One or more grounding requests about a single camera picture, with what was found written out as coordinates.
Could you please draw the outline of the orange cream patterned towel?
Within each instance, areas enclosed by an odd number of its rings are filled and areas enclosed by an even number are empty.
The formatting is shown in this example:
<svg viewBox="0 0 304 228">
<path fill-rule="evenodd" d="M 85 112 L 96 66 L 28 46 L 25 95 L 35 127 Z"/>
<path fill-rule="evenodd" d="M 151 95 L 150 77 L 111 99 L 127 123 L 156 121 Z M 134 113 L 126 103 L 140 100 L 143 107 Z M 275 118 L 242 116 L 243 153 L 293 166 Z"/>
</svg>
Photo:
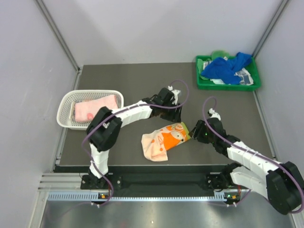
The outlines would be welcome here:
<svg viewBox="0 0 304 228">
<path fill-rule="evenodd" d="M 143 155 L 152 162 L 165 162 L 168 160 L 168 150 L 187 142 L 189 139 L 189 130 L 184 122 L 167 125 L 152 133 L 142 135 Z"/>
</svg>

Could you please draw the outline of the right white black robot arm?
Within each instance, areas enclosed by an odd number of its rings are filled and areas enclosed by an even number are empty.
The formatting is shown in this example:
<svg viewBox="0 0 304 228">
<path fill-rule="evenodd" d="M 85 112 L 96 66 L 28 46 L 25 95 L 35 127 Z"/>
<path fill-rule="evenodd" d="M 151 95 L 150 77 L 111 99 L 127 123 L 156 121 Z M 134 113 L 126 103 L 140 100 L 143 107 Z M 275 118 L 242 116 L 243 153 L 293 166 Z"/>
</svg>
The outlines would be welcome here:
<svg viewBox="0 0 304 228">
<path fill-rule="evenodd" d="M 304 209 L 304 180 L 294 163 L 280 163 L 254 151 L 227 134 L 215 117 L 198 120 L 189 135 L 198 142 L 212 144 L 216 152 L 233 160 L 220 173 L 221 189 L 246 187 L 263 196 L 283 215 Z"/>
</svg>

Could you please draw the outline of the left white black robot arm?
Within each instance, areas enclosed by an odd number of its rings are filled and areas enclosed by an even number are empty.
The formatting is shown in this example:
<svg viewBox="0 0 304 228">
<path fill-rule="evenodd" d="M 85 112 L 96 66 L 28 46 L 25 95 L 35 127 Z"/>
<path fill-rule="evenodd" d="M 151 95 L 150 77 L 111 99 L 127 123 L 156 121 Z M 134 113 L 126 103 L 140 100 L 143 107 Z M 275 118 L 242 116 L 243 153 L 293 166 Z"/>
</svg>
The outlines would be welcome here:
<svg viewBox="0 0 304 228">
<path fill-rule="evenodd" d="M 124 126 L 155 116 L 173 123 L 179 122 L 182 109 L 182 104 L 178 102 L 180 93 L 180 90 L 168 86 L 158 94 L 124 108 L 100 108 L 87 127 L 87 136 L 83 140 L 84 143 L 89 142 L 91 148 L 91 164 L 85 182 L 97 189 L 107 185 L 109 150 L 115 145 Z"/>
</svg>

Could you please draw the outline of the pink striped towel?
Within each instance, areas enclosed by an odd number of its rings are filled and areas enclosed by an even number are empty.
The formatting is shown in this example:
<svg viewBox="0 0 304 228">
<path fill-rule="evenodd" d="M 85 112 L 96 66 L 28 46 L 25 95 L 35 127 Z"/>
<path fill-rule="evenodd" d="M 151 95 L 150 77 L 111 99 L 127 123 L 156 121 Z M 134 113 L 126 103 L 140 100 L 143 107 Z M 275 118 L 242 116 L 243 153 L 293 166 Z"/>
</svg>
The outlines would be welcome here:
<svg viewBox="0 0 304 228">
<path fill-rule="evenodd" d="M 83 101 L 75 104 L 75 121 L 88 122 L 93 120 L 97 112 L 102 107 L 117 109 L 115 95 L 105 96 L 96 100 Z"/>
</svg>

